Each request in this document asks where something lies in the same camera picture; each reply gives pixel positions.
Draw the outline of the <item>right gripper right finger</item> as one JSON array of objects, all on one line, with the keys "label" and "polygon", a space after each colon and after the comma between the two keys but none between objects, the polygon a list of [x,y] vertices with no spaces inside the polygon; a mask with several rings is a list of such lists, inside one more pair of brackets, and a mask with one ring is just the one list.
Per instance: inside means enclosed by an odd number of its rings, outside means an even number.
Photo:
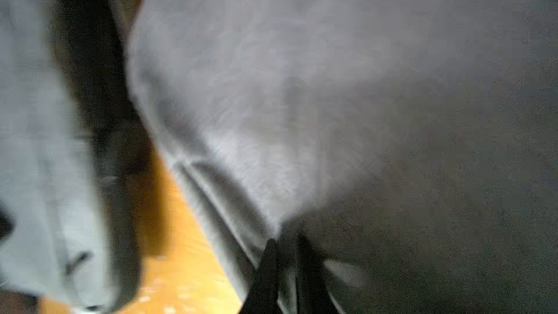
[{"label": "right gripper right finger", "polygon": [[297,237],[298,271],[296,305],[298,313],[339,314],[322,275],[323,262],[303,235]]}]

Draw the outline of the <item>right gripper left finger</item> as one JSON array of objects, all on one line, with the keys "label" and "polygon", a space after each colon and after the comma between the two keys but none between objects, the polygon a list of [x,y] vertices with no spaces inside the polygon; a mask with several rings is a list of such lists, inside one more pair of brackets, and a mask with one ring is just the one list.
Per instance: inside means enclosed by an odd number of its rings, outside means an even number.
[{"label": "right gripper left finger", "polygon": [[276,241],[270,239],[239,314],[278,313],[278,275],[278,248]]}]

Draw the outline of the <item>grey bag with straps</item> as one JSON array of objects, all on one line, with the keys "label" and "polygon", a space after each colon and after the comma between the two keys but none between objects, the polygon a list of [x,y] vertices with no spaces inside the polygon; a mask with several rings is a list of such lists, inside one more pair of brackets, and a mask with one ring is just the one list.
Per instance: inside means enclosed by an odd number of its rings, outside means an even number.
[{"label": "grey bag with straps", "polygon": [[144,0],[129,90],[240,297],[557,312],[557,0]]}]

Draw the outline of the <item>grey laptop sleeve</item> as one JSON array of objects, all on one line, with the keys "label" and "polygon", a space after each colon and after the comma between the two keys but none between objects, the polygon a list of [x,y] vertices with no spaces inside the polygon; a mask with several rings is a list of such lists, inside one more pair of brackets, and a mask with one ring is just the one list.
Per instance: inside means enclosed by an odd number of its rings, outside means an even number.
[{"label": "grey laptop sleeve", "polygon": [[147,138],[111,0],[1,0],[1,287],[83,313],[132,301],[126,167]]}]

